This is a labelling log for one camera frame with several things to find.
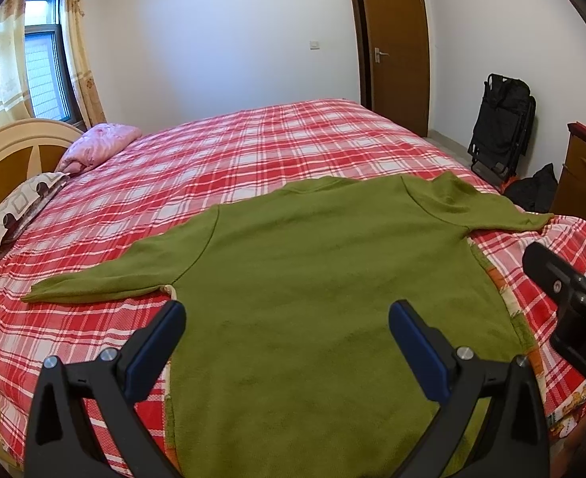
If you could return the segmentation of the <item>green striped knit sweater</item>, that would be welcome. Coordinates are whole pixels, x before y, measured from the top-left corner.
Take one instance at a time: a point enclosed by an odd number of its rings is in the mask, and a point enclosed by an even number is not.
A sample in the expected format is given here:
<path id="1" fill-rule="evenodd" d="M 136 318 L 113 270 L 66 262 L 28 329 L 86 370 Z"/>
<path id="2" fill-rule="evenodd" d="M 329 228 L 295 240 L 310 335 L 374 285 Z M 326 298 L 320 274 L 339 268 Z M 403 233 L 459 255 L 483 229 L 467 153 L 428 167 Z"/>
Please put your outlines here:
<path id="1" fill-rule="evenodd" d="M 526 319 L 469 236 L 548 221 L 451 173 L 296 181 L 43 280 L 26 301 L 174 289 L 188 315 L 170 365 L 188 477 L 387 477 L 437 410 L 393 340 L 391 304 L 481 357 L 528 352 Z"/>

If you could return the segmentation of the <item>brown wooden dresser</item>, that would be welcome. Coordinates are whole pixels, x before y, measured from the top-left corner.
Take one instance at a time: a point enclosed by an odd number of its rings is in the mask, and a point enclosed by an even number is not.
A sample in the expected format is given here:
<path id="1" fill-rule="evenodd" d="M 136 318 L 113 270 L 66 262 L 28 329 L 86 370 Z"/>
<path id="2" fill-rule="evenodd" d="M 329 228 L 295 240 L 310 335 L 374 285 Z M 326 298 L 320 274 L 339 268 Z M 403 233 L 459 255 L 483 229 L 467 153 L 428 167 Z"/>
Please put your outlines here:
<path id="1" fill-rule="evenodd" d="M 551 212 L 586 220 L 586 125 L 567 124 L 569 142 Z"/>

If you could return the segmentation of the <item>black bag on floor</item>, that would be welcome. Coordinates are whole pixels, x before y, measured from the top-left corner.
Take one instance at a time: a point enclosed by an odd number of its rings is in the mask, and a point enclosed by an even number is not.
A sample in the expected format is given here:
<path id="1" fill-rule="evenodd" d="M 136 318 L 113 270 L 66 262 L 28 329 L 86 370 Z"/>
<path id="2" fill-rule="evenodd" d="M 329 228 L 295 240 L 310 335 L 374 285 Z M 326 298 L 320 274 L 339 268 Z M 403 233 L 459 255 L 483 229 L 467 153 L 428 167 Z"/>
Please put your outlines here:
<path id="1" fill-rule="evenodd" d="M 502 194 L 512 203 L 531 213 L 549 213 L 559 182 L 549 163 L 531 177 L 509 182 Z"/>

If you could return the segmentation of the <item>black folded stroller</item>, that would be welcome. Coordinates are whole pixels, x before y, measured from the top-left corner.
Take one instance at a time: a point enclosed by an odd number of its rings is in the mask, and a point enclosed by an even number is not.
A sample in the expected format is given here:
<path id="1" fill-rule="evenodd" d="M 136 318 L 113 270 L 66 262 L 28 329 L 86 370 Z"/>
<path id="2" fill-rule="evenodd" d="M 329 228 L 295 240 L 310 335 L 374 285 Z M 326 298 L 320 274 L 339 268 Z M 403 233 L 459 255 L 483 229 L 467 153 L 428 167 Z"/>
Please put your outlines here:
<path id="1" fill-rule="evenodd" d="M 471 169 L 480 163 L 501 182 L 516 175 L 533 132 L 536 99 L 520 79 L 491 73 L 484 81 L 468 147 Z"/>

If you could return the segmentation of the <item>patterned white brown pillow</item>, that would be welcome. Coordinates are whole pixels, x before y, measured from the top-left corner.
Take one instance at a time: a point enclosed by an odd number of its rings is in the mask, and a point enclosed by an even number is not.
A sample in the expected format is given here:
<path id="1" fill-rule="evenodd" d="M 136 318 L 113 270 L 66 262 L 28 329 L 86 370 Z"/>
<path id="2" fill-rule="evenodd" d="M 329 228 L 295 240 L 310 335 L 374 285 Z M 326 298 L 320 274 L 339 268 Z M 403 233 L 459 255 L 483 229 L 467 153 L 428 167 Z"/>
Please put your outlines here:
<path id="1" fill-rule="evenodd" d="M 62 172 L 41 173 L 15 188 L 0 203 L 0 248 L 14 243 L 69 180 Z"/>

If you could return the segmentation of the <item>red plaid bed cover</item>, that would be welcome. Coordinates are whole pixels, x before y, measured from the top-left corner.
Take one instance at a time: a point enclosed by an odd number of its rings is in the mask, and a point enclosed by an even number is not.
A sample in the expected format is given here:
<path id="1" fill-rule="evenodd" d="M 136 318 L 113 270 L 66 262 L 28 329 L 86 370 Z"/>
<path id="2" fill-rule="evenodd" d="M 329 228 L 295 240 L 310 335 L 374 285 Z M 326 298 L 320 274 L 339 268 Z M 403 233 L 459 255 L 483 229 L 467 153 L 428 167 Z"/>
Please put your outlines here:
<path id="1" fill-rule="evenodd" d="M 42 359 L 81 360 L 143 326 L 163 295 L 77 312 L 28 306 L 33 283 L 113 259 L 218 203 L 323 176 L 372 178 L 469 169 L 408 129 L 342 99 L 266 107 L 141 137 L 73 180 L 0 251 L 0 458 L 24 460 L 27 412 Z"/>

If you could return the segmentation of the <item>beige wooden headboard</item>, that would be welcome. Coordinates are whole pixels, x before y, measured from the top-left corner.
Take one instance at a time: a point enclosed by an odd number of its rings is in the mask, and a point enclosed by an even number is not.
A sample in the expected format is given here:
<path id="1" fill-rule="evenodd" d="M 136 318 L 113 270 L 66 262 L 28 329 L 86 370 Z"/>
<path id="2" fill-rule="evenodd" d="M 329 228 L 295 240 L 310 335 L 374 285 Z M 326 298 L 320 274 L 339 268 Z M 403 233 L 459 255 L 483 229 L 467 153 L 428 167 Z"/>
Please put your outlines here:
<path id="1" fill-rule="evenodd" d="M 20 184 L 54 173 L 82 132 L 65 122 L 25 119 L 0 128 L 0 203 Z"/>

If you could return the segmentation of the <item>pink pillow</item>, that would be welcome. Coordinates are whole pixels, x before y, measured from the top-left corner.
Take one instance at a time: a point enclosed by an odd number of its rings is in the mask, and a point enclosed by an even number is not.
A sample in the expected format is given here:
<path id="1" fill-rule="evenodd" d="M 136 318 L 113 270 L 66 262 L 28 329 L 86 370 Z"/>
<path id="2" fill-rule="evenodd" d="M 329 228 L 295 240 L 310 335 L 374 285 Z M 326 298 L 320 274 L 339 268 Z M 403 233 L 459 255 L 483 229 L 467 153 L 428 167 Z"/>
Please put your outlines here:
<path id="1" fill-rule="evenodd" d="M 141 136 L 143 132 L 132 125 L 97 124 L 71 144 L 55 170 L 68 175 L 85 173 L 102 165 Z"/>

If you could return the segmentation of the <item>beige curtain left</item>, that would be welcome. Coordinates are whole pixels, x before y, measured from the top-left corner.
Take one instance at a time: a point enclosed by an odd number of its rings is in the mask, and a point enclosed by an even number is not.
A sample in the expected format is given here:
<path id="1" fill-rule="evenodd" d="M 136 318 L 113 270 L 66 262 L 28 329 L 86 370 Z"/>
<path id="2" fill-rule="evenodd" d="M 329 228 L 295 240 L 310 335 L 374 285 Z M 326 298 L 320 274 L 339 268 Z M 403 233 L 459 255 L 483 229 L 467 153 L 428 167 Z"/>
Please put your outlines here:
<path id="1" fill-rule="evenodd" d="M 26 0 L 0 4 L 0 128 L 32 118 L 26 55 Z"/>

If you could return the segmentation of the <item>beige curtain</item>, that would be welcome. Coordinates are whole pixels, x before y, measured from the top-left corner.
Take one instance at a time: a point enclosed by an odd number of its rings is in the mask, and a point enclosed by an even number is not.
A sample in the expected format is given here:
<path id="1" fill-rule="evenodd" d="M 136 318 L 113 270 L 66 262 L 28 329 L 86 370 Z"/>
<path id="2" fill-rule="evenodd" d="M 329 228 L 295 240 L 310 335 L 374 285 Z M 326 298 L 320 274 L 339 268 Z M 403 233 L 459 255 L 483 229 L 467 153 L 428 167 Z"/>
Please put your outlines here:
<path id="1" fill-rule="evenodd" d="M 32 118 L 26 55 L 26 0 L 0 4 L 0 128 Z"/>
<path id="2" fill-rule="evenodd" d="M 106 117 L 88 62 L 83 18 L 82 0 L 59 0 L 59 22 L 73 96 L 84 125 L 91 128 L 104 123 Z"/>

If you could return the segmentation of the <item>brown wooden door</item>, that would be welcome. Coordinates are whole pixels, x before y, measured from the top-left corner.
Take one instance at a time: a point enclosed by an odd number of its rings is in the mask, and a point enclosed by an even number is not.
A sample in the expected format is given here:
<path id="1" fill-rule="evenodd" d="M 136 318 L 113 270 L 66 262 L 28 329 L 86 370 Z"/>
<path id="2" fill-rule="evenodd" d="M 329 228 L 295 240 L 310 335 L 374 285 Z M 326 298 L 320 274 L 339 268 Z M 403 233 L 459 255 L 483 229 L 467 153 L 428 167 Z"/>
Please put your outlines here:
<path id="1" fill-rule="evenodd" d="M 425 0 L 351 1 L 362 106 L 427 136 L 430 41 Z"/>

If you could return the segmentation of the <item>beige curtain right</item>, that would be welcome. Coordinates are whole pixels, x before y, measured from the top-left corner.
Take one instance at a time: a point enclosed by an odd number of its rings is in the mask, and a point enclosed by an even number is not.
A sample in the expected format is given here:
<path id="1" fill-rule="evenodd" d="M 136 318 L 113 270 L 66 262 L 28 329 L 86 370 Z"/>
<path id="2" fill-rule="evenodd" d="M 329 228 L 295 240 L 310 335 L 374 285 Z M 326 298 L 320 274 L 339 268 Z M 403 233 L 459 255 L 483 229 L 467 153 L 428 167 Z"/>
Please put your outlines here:
<path id="1" fill-rule="evenodd" d="M 73 96 L 84 125 L 91 128 L 104 123 L 106 117 L 88 62 L 83 18 L 82 0 L 59 0 L 59 22 Z"/>

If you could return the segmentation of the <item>window with dark frame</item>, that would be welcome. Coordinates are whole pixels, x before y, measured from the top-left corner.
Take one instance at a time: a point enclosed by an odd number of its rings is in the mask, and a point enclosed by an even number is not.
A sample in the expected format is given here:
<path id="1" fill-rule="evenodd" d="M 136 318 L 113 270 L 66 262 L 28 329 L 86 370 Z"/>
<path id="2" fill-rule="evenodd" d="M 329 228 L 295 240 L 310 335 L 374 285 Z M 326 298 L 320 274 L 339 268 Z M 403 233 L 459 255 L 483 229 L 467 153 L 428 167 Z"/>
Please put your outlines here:
<path id="1" fill-rule="evenodd" d="M 59 22 L 59 0 L 26 0 L 25 55 L 33 114 L 79 126 Z"/>

